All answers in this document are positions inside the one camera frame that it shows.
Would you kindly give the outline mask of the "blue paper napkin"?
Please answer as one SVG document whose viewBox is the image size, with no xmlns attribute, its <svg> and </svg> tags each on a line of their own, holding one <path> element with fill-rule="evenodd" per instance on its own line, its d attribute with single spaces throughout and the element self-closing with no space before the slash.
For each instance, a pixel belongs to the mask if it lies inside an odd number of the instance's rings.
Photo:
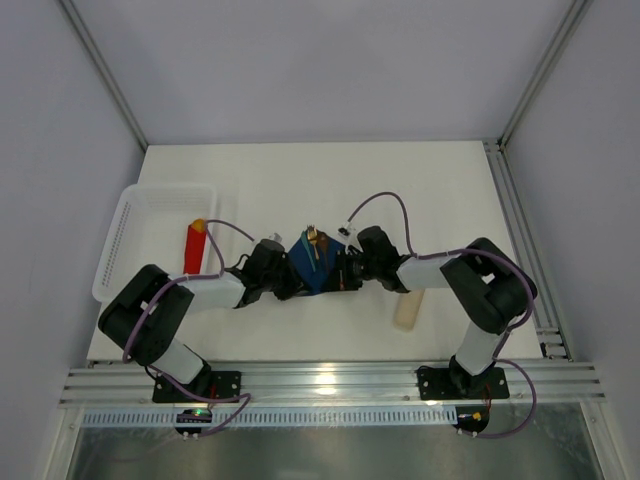
<svg viewBox="0 0 640 480">
<path fill-rule="evenodd" d="M 288 251 L 289 260 L 303 284 L 302 295 L 314 296 L 341 290 L 338 255 L 344 250 L 345 246 L 333 238 L 329 238 L 329 241 L 329 273 L 325 272 L 321 251 L 319 251 L 320 259 L 317 270 L 315 272 L 312 271 L 308 255 L 301 242 L 301 234 Z"/>
</svg>

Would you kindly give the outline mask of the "teal plastic knife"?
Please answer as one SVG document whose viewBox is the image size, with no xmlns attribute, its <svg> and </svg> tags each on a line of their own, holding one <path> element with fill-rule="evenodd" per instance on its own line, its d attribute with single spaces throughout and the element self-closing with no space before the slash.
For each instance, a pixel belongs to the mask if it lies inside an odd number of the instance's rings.
<svg viewBox="0 0 640 480">
<path fill-rule="evenodd" d="M 306 250 L 306 253 L 308 255 L 310 264 L 311 264 L 311 269 L 313 272 L 315 272 L 317 270 L 317 266 L 318 266 L 318 261 L 316 260 L 314 257 L 314 253 L 313 253 L 313 249 L 311 247 L 311 245 L 308 243 L 307 241 L 307 237 L 306 237 L 306 229 L 301 233 L 301 242 L 303 247 Z"/>
</svg>

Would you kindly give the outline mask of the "brown wooden spoon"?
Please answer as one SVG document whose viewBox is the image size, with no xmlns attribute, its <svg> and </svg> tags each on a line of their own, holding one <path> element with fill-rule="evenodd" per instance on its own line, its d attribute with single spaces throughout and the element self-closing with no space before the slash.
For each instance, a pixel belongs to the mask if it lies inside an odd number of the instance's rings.
<svg viewBox="0 0 640 480">
<path fill-rule="evenodd" d="M 322 252 L 322 258 L 324 261 L 324 268 L 326 273 L 330 272 L 329 245 L 330 241 L 328 236 L 324 232 L 319 232 L 317 237 L 317 246 Z"/>
</svg>

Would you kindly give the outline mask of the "gold fork green handle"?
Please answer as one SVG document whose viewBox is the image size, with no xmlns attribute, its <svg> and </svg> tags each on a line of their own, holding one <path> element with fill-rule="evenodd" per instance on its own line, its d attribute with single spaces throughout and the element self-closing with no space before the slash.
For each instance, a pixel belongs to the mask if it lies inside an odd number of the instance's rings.
<svg viewBox="0 0 640 480">
<path fill-rule="evenodd" d="M 306 237 L 308 243 L 311 245 L 316 260 L 320 259 L 317 243 L 318 243 L 318 231 L 314 225 L 308 225 L 306 228 Z"/>
</svg>

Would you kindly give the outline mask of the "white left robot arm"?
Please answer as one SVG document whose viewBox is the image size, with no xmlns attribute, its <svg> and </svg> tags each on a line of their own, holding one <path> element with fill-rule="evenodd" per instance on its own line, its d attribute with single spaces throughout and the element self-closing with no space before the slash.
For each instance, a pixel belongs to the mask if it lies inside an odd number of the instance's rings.
<svg viewBox="0 0 640 480">
<path fill-rule="evenodd" d="M 305 289 L 295 256 L 263 239 L 240 267 L 218 274 L 172 278 L 155 264 L 144 266 L 101 313 L 98 328 L 122 349 L 125 363 L 154 371 L 163 392 L 220 403 L 218 375 L 175 339 L 190 308 L 241 309 L 265 293 L 288 300 Z"/>
</svg>

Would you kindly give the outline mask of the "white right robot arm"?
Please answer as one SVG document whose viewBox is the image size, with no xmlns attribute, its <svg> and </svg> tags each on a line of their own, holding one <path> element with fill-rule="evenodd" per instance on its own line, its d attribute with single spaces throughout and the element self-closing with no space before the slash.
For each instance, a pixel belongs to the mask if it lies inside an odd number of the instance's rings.
<svg viewBox="0 0 640 480">
<path fill-rule="evenodd" d="M 507 399 L 497 356 L 512 330 L 532 313 L 533 281 L 490 240 L 426 256 L 401 254 L 378 226 L 358 235 L 359 247 L 338 252 L 321 291 L 356 291 L 375 280 L 401 295 L 448 288 L 470 319 L 463 341 L 445 367 L 416 370 L 423 400 Z"/>
</svg>

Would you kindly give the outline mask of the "beige cutlery tray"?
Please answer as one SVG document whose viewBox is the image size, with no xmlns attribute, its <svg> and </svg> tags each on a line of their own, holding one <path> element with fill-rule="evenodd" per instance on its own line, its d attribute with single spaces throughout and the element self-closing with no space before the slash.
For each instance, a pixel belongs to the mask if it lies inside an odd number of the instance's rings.
<svg viewBox="0 0 640 480">
<path fill-rule="evenodd" d="M 425 291 L 417 290 L 399 295 L 393 317 L 395 328 L 410 332 L 417 322 Z"/>
</svg>

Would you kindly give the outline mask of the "red bottle orange cap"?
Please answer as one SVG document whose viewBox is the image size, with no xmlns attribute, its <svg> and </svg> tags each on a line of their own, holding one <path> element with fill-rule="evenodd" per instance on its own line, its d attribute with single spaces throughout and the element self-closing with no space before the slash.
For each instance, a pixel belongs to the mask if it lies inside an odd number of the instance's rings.
<svg viewBox="0 0 640 480">
<path fill-rule="evenodd" d="M 183 273 L 188 275 L 201 272 L 207 241 L 206 221 L 194 220 L 187 228 L 184 248 Z"/>
</svg>

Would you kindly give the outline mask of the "white plastic basket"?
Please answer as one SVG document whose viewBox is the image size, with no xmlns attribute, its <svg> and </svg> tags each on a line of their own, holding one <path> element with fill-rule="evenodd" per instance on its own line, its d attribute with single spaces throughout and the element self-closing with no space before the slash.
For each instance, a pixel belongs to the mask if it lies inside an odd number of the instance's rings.
<svg viewBox="0 0 640 480">
<path fill-rule="evenodd" d="M 145 265 L 172 276 L 183 273 L 189 225 L 209 219 L 213 186 L 201 183 L 134 184 L 121 194 L 95 274 L 92 295 L 111 302 Z"/>
</svg>

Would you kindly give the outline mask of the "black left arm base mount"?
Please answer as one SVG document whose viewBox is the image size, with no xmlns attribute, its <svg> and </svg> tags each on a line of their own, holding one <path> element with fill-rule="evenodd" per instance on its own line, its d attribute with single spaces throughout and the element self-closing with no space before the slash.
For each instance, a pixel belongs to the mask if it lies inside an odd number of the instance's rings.
<svg viewBox="0 0 640 480">
<path fill-rule="evenodd" d="M 156 404 L 200 402 L 195 399 L 202 397 L 208 402 L 222 400 L 237 403 L 241 393 L 242 373 L 233 370 L 211 370 L 205 368 L 190 383 L 180 387 L 189 395 L 183 393 L 164 374 L 159 374 L 154 380 L 152 402 Z"/>
</svg>

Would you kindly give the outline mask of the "aluminium table edge rail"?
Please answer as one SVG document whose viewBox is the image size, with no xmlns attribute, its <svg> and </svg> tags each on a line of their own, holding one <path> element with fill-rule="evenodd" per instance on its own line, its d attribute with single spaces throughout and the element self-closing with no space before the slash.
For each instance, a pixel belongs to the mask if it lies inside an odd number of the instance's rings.
<svg viewBox="0 0 640 480">
<path fill-rule="evenodd" d="M 239 371 L 241 391 L 255 406 L 418 405 L 416 370 L 421 361 L 390 362 L 215 362 L 214 370 Z M 540 403 L 602 402 L 595 367 L 585 362 L 519 360 Z M 72 369 L 59 406 L 147 406 L 151 379 L 140 367 L 95 363 Z"/>
</svg>

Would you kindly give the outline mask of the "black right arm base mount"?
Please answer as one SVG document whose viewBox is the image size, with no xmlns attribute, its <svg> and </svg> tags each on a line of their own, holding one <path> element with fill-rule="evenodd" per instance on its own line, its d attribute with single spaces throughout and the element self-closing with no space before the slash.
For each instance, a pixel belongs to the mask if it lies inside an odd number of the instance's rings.
<svg viewBox="0 0 640 480">
<path fill-rule="evenodd" d="M 490 367 L 484 373 L 469 375 L 464 369 L 421 366 L 416 370 L 421 400 L 483 400 L 510 398 L 505 372 Z"/>
</svg>

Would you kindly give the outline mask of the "aluminium side rail right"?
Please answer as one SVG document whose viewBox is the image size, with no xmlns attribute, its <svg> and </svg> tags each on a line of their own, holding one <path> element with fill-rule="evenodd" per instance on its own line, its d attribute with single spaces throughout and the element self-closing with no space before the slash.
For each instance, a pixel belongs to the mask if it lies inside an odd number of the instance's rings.
<svg viewBox="0 0 640 480">
<path fill-rule="evenodd" d="M 534 301 L 532 322 L 536 328 L 543 357 L 572 362 L 573 356 L 561 325 L 561 315 L 543 272 L 541 258 L 514 177 L 507 164 L 506 155 L 495 139 L 485 140 L 483 146 L 515 258 L 537 287 L 538 296 Z"/>
</svg>

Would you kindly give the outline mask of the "aluminium frame post left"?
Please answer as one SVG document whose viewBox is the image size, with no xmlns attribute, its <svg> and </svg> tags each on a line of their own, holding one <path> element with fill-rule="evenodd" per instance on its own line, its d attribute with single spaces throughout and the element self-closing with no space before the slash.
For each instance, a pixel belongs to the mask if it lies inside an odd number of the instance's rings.
<svg viewBox="0 0 640 480">
<path fill-rule="evenodd" d="M 55 3 L 61 10 L 62 15 L 85 52 L 98 79 L 105 88 L 118 114 L 126 124 L 130 134 L 135 139 L 141 151 L 145 153 L 149 147 L 146 135 L 101 52 L 94 35 L 78 9 L 76 2 L 72 0 L 56 0 Z"/>
</svg>

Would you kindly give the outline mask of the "aluminium frame post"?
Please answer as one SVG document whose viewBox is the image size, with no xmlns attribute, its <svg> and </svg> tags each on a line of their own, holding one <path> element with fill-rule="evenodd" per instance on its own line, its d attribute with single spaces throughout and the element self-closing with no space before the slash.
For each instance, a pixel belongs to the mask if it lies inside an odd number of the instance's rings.
<svg viewBox="0 0 640 480">
<path fill-rule="evenodd" d="M 532 108 L 592 4 L 593 1 L 591 0 L 573 0 L 570 2 L 542 56 L 536 63 L 533 73 L 520 95 L 501 136 L 497 140 L 501 150 L 507 147 L 516 130 Z"/>
<path fill-rule="evenodd" d="M 55 3 L 61 10 L 62 15 L 85 52 L 98 79 L 105 88 L 118 114 L 126 124 L 130 134 L 135 139 L 141 151 L 145 153 L 149 147 L 146 135 L 101 52 L 94 35 L 78 9 L 76 2 L 72 0 L 56 0 Z"/>
</svg>

